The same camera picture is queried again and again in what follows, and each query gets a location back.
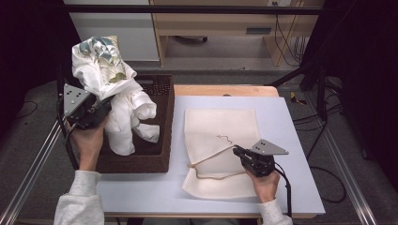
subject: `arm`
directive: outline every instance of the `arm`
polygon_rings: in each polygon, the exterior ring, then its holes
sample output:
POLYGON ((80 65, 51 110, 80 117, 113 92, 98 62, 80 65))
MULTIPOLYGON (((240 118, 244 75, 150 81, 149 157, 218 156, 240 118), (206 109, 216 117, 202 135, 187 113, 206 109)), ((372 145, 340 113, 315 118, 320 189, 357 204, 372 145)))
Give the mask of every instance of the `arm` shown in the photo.
POLYGON ((282 213, 275 197, 280 175, 277 172, 272 172, 269 176, 255 177, 249 171, 246 171, 246 173, 251 177, 254 191, 261 202, 259 208, 264 224, 292 225, 292 218, 282 213))
POLYGON ((104 215, 96 185, 100 174, 95 172, 97 159, 103 142, 105 119, 97 128, 89 130, 75 129, 72 140, 80 154, 79 170, 70 192, 59 198, 56 206, 54 224, 103 224, 104 215))

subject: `gray carpet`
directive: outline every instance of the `gray carpet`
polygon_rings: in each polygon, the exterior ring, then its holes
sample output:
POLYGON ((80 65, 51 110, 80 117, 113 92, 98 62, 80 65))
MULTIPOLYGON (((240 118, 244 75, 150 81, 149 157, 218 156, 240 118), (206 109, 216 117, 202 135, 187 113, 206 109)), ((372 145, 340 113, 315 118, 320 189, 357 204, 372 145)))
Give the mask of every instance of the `gray carpet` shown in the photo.
MULTIPOLYGON (((169 68, 136 67, 139 74, 173 73, 176 83, 269 83, 287 73, 278 69, 203 69, 197 67, 193 71, 169 68)), ((298 99, 306 96, 297 89, 300 78, 281 86, 280 95, 286 98, 286 103, 293 119, 302 118, 314 114, 309 105, 301 105, 290 101, 290 92, 295 91, 298 99)), ((45 141, 55 121, 56 88, 54 82, 49 82, 32 89, 26 96, 27 102, 20 112, 26 117, 16 119, 7 134, 0 140, 0 210, 3 211, 12 199, 30 164, 45 141)), ((329 99, 328 107, 338 104, 336 97, 329 99)), ((320 128, 313 121, 297 126, 297 129, 313 129, 311 131, 298 130, 298 136, 303 149, 308 153, 320 128)), ((336 112, 329 116, 328 129, 337 142, 344 159, 352 170, 366 201, 369 203, 378 224, 398 224, 398 194, 381 172, 374 161, 364 160, 361 156, 360 146, 348 125, 344 114, 336 112)), ((336 167, 331 160, 327 146, 323 139, 319 140, 309 160, 310 165, 319 166, 336 172, 336 167)), ((322 171, 313 171, 315 182, 321 195, 327 199, 337 200, 342 194, 342 188, 332 176, 322 171)), ((52 219, 57 200, 73 179, 73 169, 62 141, 58 140, 54 150, 33 186, 19 218, 44 218, 52 219)), ((326 214, 313 219, 295 219, 296 224, 361 224, 357 212, 350 201, 349 196, 341 203, 329 203, 324 201, 326 214)))

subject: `white cloth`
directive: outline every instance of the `white cloth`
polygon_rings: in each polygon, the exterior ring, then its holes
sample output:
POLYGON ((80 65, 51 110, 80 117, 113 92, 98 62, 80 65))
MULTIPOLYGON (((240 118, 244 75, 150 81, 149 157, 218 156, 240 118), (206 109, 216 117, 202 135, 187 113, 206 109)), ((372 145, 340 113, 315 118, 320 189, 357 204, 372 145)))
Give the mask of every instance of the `white cloth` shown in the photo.
POLYGON ((182 188, 205 199, 255 196, 253 182, 233 153, 260 140, 253 109, 187 109, 185 144, 191 162, 182 188))
POLYGON ((114 96, 105 127, 111 149, 128 156, 134 152, 132 132, 156 143, 159 126, 141 125, 156 116, 156 104, 134 80, 137 73, 120 57, 117 37, 92 37, 72 47, 73 76, 84 89, 104 100, 114 96))

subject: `white table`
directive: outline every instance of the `white table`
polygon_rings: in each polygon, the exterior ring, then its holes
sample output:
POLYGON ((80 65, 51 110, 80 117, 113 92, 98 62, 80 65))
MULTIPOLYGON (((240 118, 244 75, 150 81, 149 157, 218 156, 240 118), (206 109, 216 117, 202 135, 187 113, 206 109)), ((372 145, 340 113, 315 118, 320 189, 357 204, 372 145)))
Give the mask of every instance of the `white table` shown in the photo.
MULTIPOLYGON (((293 217, 312 218, 325 213, 284 98, 176 96, 169 172, 103 174, 97 190, 106 217, 260 217, 256 198, 203 200, 181 188, 190 163, 183 135, 187 108, 255 109, 262 138, 289 151, 289 155, 275 156, 275 160, 292 186, 293 217)), ((287 212, 284 184, 281 178, 277 199, 283 212, 287 212)))

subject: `folded white towel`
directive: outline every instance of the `folded white towel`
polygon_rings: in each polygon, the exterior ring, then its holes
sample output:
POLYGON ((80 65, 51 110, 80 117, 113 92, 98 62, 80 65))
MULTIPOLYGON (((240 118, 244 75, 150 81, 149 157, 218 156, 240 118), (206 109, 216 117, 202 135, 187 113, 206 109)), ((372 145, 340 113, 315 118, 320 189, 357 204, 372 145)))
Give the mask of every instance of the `folded white towel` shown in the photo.
POLYGON ((253 182, 233 153, 249 148, 260 134, 252 109, 187 109, 185 144, 191 167, 182 188, 195 197, 253 197, 253 182))

